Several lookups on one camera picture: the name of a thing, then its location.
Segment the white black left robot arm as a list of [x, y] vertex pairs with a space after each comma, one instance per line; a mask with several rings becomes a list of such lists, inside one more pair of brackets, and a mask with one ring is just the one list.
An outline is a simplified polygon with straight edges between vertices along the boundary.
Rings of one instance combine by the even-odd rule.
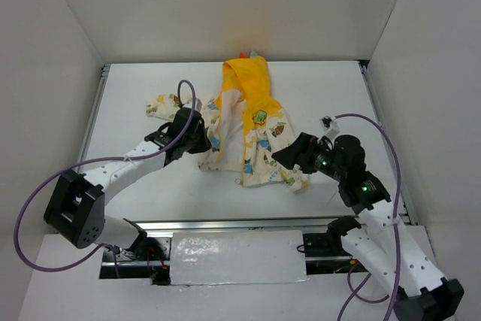
[[82, 174], [64, 171], [44, 212], [44, 221], [77, 249], [108, 244], [132, 260], [165, 259], [159, 242], [137, 223], [105, 214], [107, 204], [141, 178], [163, 169], [183, 154], [210, 149], [199, 111], [179, 109], [171, 122], [147, 135], [120, 159]]

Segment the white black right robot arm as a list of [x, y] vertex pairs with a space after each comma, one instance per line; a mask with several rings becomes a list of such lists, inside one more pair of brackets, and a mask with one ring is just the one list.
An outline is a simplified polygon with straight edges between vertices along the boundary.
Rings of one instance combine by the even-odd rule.
[[464, 295], [462, 285], [440, 271], [412, 237], [384, 185], [366, 169], [358, 138], [341, 135], [330, 141], [302, 133], [273, 157], [289, 170], [320, 172], [338, 182], [340, 197], [355, 216], [329, 224], [328, 248], [360, 261], [390, 293], [389, 313], [399, 320], [454, 315]]

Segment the cream yellow dinosaur kids jacket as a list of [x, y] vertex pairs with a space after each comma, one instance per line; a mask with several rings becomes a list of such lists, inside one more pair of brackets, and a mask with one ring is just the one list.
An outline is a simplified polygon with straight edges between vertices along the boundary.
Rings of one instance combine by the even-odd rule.
[[289, 170], [273, 154], [295, 140], [287, 112], [271, 96], [268, 63], [256, 52], [222, 65], [222, 86], [202, 100], [211, 148], [198, 156], [201, 171], [233, 171], [244, 187], [284, 183], [293, 192], [309, 185], [298, 167]]

